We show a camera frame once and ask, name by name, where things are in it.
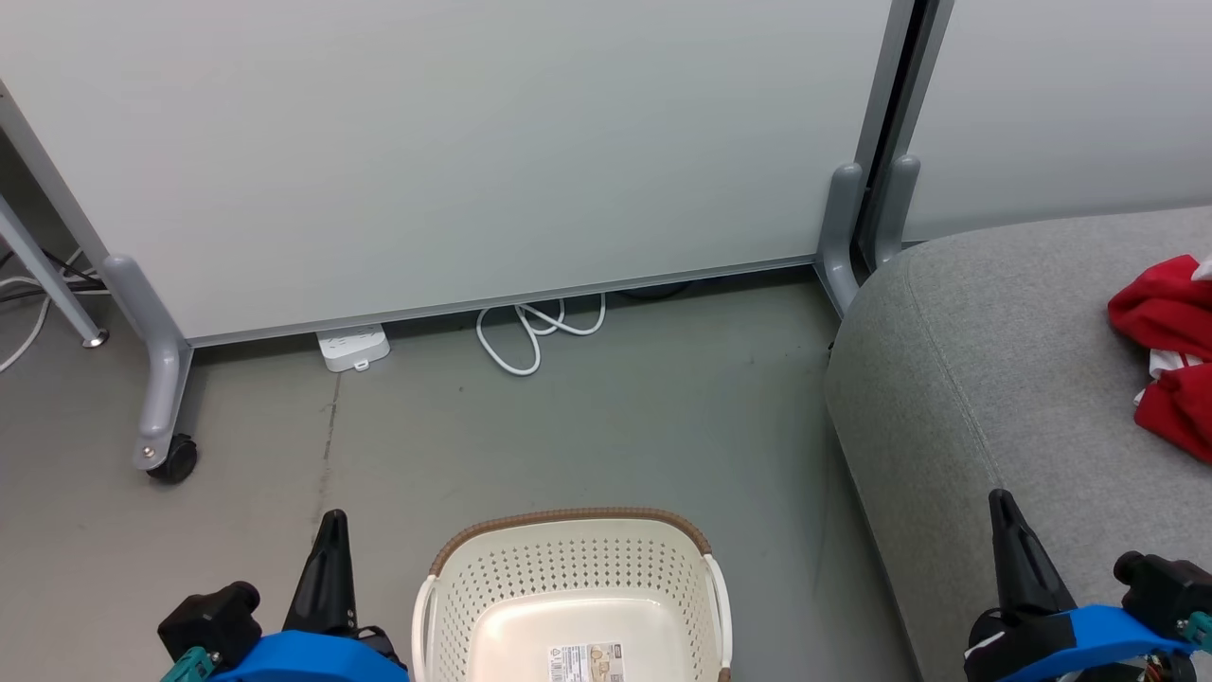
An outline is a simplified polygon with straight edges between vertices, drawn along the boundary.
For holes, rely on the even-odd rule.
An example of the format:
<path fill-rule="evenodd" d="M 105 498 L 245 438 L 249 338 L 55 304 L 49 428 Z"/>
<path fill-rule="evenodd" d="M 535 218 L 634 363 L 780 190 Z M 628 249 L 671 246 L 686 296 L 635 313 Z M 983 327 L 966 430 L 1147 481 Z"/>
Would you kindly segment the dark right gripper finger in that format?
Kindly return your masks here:
<path fill-rule="evenodd" d="M 997 613 L 1006 624 L 1056 617 L 1077 608 L 1042 540 L 1010 491 L 989 493 Z"/>

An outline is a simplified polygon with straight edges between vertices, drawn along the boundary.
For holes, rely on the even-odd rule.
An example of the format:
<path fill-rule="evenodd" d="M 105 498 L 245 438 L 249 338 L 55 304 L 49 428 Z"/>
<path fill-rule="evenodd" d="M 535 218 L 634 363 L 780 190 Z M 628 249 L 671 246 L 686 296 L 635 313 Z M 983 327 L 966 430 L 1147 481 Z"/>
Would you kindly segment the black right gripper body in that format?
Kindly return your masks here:
<path fill-rule="evenodd" d="M 1071 647 L 1073 626 L 1067 617 L 1022 620 L 982 614 L 970 631 L 964 674 L 967 682 L 1001 682 Z"/>

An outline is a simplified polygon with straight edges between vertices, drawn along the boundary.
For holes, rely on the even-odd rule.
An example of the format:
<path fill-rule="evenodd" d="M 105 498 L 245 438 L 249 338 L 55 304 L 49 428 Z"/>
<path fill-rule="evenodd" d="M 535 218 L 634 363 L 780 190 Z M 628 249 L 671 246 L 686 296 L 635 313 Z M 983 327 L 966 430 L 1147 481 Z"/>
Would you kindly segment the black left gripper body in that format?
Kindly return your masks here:
<path fill-rule="evenodd" d="M 385 657 L 385 659 L 390 660 L 400 669 L 408 669 L 401 657 L 398 655 L 398 651 L 395 651 L 389 635 L 387 635 L 381 626 L 365 626 L 359 629 L 356 632 L 356 640 L 373 649 L 378 653 L 378 655 Z"/>

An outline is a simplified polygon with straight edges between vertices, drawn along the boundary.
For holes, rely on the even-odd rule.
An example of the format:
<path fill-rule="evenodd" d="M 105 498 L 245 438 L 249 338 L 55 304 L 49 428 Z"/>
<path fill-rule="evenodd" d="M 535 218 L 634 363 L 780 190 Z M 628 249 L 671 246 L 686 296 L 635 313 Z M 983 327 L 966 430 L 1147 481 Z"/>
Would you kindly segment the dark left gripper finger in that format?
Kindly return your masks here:
<path fill-rule="evenodd" d="M 355 635 L 359 631 L 349 518 L 339 509 L 322 514 L 311 552 L 295 588 L 285 631 Z"/>

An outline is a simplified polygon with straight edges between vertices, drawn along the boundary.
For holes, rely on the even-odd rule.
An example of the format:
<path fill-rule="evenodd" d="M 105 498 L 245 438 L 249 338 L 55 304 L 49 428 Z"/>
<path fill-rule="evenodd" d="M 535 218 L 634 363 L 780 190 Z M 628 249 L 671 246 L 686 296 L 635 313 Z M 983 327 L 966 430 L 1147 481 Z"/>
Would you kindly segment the red and white garment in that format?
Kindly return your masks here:
<path fill-rule="evenodd" d="M 1149 267 L 1110 299 L 1108 315 L 1149 353 L 1134 423 L 1212 465 L 1212 256 Z"/>

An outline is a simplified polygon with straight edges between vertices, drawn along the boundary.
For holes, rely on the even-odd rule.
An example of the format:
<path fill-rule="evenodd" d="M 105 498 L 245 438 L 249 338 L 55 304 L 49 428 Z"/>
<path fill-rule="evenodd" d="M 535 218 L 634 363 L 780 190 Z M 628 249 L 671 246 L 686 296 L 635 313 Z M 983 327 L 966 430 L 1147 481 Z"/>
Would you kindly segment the cream perforated laundry basket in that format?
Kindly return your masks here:
<path fill-rule="evenodd" d="M 621 642 L 627 682 L 733 682 L 722 567 L 648 508 L 511 515 L 461 531 L 415 601 L 411 682 L 548 682 L 548 651 Z"/>

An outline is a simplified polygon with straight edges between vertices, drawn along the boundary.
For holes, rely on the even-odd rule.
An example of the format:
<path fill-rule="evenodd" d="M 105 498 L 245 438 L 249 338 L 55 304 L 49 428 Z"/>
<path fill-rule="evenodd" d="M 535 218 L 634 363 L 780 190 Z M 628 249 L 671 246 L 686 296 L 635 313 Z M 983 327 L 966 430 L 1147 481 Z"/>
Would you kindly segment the printed basket label sticker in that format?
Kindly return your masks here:
<path fill-rule="evenodd" d="M 608 640 L 551 647 L 548 682 L 627 682 L 623 644 Z"/>

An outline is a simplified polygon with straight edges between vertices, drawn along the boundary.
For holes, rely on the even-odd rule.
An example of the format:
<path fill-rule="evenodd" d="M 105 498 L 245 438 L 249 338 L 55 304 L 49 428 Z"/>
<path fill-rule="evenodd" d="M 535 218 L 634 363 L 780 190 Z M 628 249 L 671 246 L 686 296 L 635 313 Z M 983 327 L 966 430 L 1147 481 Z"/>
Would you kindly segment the black caster wheel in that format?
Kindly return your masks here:
<path fill-rule="evenodd" d="M 164 462 L 145 475 L 159 485 L 179 485 L 194 472 L 199 462 L 199 449 L 191 436 L 176 432 L 168 442 Z"/>

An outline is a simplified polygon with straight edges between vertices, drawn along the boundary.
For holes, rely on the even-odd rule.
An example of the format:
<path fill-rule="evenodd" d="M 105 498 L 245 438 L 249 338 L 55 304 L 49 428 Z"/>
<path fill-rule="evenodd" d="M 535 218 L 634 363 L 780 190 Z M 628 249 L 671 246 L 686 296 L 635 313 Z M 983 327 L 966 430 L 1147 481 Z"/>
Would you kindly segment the grey fabric sofa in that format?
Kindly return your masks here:
<path fill-rule="evenodd" d="M 1134 423 L 1147 351 L 1107 315 L 1176 256 L 1212 256 L 1212 206 L 934 239 L 845 313 L 827 406 L 924 682 L 966 682 L 970 629 L 997 603 L 991 489 L 1077 604 L 1117 604 L 1127 551 L 1212 573 L 1212 465 Z"/>

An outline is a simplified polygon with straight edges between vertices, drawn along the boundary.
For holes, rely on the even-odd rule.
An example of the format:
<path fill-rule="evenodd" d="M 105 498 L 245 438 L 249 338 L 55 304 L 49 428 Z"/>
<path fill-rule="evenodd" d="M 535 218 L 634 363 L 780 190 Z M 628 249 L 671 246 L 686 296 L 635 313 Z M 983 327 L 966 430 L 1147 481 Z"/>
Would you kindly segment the white power strip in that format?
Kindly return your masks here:
<path fill-rule="evenodd" d="M 316 333 L 322 361 L 333 374 L 365 371 L 390 353 L 390 342 L 381 323 L 359 325 Z"/>

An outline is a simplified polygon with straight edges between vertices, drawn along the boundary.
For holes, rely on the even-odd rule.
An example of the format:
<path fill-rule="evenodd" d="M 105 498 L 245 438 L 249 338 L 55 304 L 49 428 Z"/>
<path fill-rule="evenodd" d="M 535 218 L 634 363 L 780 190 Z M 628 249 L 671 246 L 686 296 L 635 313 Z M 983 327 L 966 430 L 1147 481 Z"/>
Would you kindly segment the grey metal table leg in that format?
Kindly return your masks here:
<path fill-rule="evenodd" d="M 69 283 L 65 283 L 64 276 L 58 275 L 52 267 L 52 260 L 44 254 L 42 247 L 27 233 L 25 225 L 22 224 L 15 210 L 8 206 L 2 194 L 0 194 L 0 237 L 4 237 L 4 241 L 8 243 L 8 250 L 12 250 L 15 258 L 25 267 L 36 283 L 42 286 L 44 293 L 47 294 L 47 303 L 53 302 L 56 306 L 61 308 L 65 320 L 81 336 L 82 346 L 87 349 L 102 346 L 108 340 L 109 333 L 95 323 L 95 319 L 91 319 L 82 310 L 78 297 L 70 290 Z"/>

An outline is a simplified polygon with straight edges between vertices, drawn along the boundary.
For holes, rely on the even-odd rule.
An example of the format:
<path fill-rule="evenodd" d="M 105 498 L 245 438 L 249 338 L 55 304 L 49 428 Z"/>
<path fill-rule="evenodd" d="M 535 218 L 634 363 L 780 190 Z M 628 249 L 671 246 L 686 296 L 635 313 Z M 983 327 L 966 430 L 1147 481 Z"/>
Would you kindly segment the wide white partition panel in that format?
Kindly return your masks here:
<path fill-rule="evenodd" d="M 145 342 L 840 262 L 914 0 L 0 0 L 0 131 Z"/>

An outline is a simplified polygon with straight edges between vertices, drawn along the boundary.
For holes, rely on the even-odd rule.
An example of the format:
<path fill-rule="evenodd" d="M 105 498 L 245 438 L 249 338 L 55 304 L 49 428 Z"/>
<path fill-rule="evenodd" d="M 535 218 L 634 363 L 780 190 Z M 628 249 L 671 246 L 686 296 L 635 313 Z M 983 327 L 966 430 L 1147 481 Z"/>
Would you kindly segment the narrow white partition panel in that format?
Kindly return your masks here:
<path fill-rule="evenodd" d="M 1212 0 L 922 0 L 861 220 L 907 243 L 1212 212 Z"/>

